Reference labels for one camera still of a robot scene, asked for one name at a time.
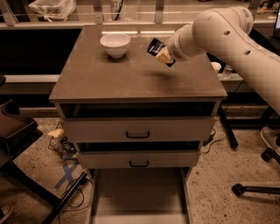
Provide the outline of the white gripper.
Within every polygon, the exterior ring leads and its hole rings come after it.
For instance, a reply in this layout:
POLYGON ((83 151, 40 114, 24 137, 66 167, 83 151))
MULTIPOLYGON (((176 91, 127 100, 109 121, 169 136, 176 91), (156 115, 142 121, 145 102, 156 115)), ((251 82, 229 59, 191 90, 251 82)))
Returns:
POLYGON ((186 56, 179 46, 179 33, 175 32, 167 41, 166 46, 156 55, 156 59, 161 63, 171 64, 176 61, 185 61, 186 56))

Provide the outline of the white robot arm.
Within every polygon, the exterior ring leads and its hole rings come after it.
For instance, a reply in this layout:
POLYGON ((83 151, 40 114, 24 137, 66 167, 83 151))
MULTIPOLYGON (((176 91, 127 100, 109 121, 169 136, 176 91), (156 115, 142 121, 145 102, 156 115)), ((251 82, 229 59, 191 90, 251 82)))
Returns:
POLYGON ((205 10, 167 40, 157 59, 172 63, 210 53, 280 114, 280 56, 249 37, 253 23, 252 13, 242 6, 205 10))

